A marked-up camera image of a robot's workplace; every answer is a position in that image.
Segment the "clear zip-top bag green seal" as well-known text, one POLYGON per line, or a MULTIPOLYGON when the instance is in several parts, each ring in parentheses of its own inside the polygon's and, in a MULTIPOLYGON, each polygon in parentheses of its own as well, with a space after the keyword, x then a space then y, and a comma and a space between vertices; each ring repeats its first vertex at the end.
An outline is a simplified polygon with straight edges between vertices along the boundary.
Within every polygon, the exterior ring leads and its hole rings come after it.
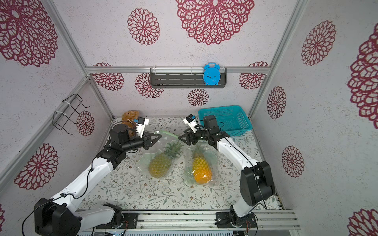
POLYGON ((169 176, 176 160, 183 155, 184 143, 178 136, 157 131, 161 138, 149 148, 136 164, 140 174, 148 177, 163 179, 169 176))

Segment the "green pineapple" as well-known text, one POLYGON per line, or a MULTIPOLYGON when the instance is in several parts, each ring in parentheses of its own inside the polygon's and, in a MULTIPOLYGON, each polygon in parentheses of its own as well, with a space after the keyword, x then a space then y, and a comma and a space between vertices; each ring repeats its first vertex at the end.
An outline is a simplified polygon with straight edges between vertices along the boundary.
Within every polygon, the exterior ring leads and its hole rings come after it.
POLYGON ((183 144, 180 141, 168 143, 164 151, 154 156, 149 164, 149 174, 158 179, 165 177, 176 158, 182 154, 183 144))

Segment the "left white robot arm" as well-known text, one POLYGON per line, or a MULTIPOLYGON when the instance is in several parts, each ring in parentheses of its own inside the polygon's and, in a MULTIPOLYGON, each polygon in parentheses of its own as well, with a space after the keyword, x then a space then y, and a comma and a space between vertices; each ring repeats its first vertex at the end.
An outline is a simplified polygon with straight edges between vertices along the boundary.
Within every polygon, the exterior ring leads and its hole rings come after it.
POLYGON ((144 132, 144 125, 132 128, 120 123, 109 131, 109 140, 94 157, 89 167, 73 182, 50 199, 41 198, 34 206, 35 232, 40 236, 76 236, 100 225, 118 228, 124 223, 122 209, 113 204, 79 211, 84 198, 108 174, 113 172, 132 150, 148 150, 160 138, 159 133, 144 132))

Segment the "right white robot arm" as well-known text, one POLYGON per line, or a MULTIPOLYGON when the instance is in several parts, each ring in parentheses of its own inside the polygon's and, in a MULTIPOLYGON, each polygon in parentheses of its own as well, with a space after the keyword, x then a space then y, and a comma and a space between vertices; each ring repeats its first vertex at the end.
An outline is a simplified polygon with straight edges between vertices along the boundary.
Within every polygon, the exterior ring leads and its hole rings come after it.
POLYGON ((231 205, 225 216, 219 216, 215 225, 218 228, 240 228, 257 226, 258 218, 253 210, 259 203, 276 194, 272 171, 265 161, 259 162, 239 148, 230 135, 218 126, 216 117, 205 116, 203 125, 199 125, 194 115, 183 119, 189 126, 179 140, 191 146, 198 141, 206 141, 219 151, 240 171, 240 199, 231 205))

